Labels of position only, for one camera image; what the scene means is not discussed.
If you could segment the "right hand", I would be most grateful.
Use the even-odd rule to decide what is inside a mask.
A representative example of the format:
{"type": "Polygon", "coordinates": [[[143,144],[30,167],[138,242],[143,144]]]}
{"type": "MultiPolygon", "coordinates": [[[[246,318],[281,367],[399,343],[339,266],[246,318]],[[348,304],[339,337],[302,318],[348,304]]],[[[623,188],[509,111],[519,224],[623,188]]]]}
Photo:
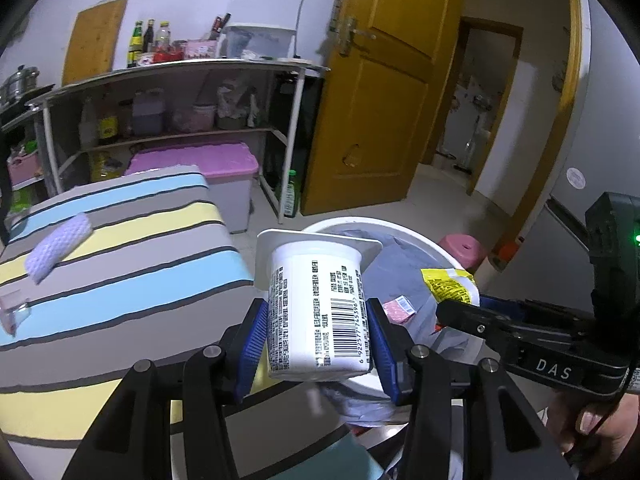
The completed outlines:
{"type": "MultiPolygon", "coordinates": [[[[555,393],[547,410],[546,427],[562,453],[568,453],[578,434],[588,436],[608,408],[587,404],[580,396],[555,393]]],[[[617,408],[593,435],[578,479],[639,478],[639,397],[626,393],[617,408]]]]}

